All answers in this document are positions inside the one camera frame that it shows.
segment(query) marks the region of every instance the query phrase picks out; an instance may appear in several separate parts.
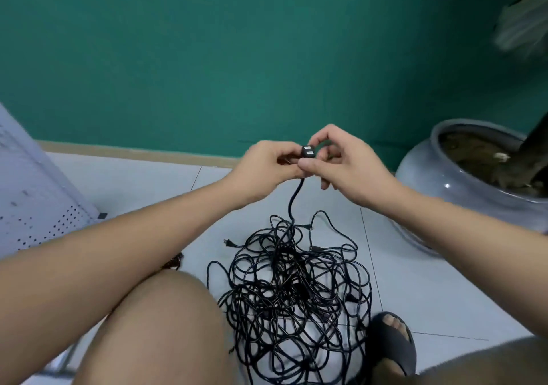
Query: tangled cables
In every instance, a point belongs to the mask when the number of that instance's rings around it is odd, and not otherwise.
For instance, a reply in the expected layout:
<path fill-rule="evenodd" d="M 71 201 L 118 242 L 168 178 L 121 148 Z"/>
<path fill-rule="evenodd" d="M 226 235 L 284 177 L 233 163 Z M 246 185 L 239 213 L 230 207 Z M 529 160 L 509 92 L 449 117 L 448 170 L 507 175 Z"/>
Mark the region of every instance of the tangled cables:
<path fill-rule="evenodd" d="M 352 352 L 359 348 L 365 357 L 364 320 L 370 319 L 372 300 L 369 272 L 355 261 L 357 244 L 333 226 L 325 211 L 317 211 L 310 224 L 295 224 L 291 206 L 303 182 L 289 201 L 289 221 L 272 215 L 270 228 L 256 231 L 243 245 L 226 240 L 226 246 L 239 249 L 229 269 L 218 261 L 207 267 L 208 288 L 213 264 L 229 279 L 230 290 L 219 306 L 235 332 L 231 352 L 246 367 L 251 385 L 251 369 L 273 384 L 344 385 Z M 314 245 L 312 224 L 318 215 L 348 242 Z M 307 250 L 299 246 L 303 230 L 309 231 Z M 327 376 L 322 370 L 328 363 Z"/>

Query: tile grout line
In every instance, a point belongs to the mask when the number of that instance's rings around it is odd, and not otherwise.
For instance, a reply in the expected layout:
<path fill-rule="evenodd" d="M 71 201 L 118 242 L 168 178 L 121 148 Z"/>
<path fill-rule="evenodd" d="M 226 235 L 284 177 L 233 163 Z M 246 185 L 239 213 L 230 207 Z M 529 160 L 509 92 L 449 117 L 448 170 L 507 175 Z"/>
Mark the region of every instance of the tile grout line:
<path fill-rule="evenodd" d="M 363 231 L 366 233 L 367 249 L 369 250 L 369 257 L 371 258 L 371 267 L 373 267 L 373 275 L 375 277 L 375 284 L 377 286 L 377 294 L 379 295 L 380 309 L 384 311 L 384 307 L 382 306 L 382 299 L 380 298 L 379 280 L 377 279 L 376 273 L 375 273 L 375 264 L 373 264 L 373 255 L 371 254 L 371 247 L 369 246 L 369 238 L 367 238 L 366 222 L 363 218 L 363 210 L 361 207 L 360 207 L 360 214 L 362 215 Z"/>
<path fill-rule="evenodd" d="M 196 173 L 196 177 L 194 179 L 194 182 L 192 183 L 192 187 L 190 188 L 190 192 L 192 191 L 192 189 L 194 188 L 194 185 L 196 184 L 196 180 L 198 180 L 198 175 L 200 174 L 200 172 L 202 171 L 202 167 L 203 166 L 200 166 L 200 169 L 198 170 L 198 172 Z"/>
<path fill-rule="evenodd" d="M 480 340 L 482 342 L 489 342 L 489 339 L 482 339 L 482 338 L 479 338 L 479 337 L 452 336 L 450 334 L 439 334 L 439 333 L 424 333 L 424 332 L 416 332 L 414 330 L 412 330 L 411 333 L 425 334 L 427 336 L 452 337 L 452 338 L 456 338 L 456 339 Z"/>

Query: teal wall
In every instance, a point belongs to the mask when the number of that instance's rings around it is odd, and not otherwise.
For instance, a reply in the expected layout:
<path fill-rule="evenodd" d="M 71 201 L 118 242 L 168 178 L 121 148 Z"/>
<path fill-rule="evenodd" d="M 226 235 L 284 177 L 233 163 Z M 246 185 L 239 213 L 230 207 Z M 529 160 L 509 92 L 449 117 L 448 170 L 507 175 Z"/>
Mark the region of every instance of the teal wall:
<path fill-rule="evenodd" d="M 239 156 L 334 122 L 394 167 L 445 118 L 529 131 L 512 0 L 0 0 L 0 101 L 34 138 Z"/>

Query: floor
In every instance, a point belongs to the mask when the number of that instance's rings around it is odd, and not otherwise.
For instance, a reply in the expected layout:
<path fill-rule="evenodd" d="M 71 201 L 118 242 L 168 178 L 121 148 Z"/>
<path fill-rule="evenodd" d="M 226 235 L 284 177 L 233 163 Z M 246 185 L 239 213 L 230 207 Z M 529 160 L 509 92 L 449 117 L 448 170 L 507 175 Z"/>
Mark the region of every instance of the floor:
<path fill-rule="evenodd" d="M 84 196 L 109 217 L 200 188 L 229 172 L 216 167 L 72 154 L 50 156 Z M 205 282 L 211 260 L 228 266 L 235 250 L 224 247 L 223 240 L 242 243 L 252 232 L 266 227 L 271 214 L 287 216 L 287 203 L 296 185 L 296 181 L 285 182 L 265 200 L 214 224 L 184 250 L 182 270 Z M 373 312 L 392 311 L 407 322 L 415 338 L 419 371 L 529 334 L 447 262 L 408 245 L 387 218 L 352 204 L 332 189 L 322 192 L 317 179 L 307 179 L 293 207 L 295 219 L 308 223 L 318 209 L 325 210 L 334 225 L 358 243 L 357 260 L 372 277 Z M 321 222 L 314 225 L 312 234 L 321 245 L 342 243 L 340 236 Z M 213 276 L 212 294 L 218 297 L 226 290 L 226 278 Z M 44 377 L 25 382 L 64 383 L 69 381 Z"/>

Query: black slide sandal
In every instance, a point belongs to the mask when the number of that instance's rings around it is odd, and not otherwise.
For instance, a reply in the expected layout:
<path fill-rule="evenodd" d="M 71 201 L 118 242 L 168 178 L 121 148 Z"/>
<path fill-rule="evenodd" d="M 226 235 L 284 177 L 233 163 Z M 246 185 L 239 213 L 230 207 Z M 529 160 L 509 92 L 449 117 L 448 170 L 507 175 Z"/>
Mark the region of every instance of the black slide sandal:
<path fill-rule="evenodd" d="M 398 330 L 383 322 L 382 319 L 387 314 L 390 314 L 406 325 L 409 340 L 406 340 Z M 349 385 L 371 383 L 373 368 L 385 358 L 397 363 L 406 376 L 415 374 L 416 349 L 413 335 L 407 324 L 399 316 L 391 312 L 381 312 L 371 319 L 369 326 L 367 326 L 366 360 L 361 372 L 348 382 Z"/>

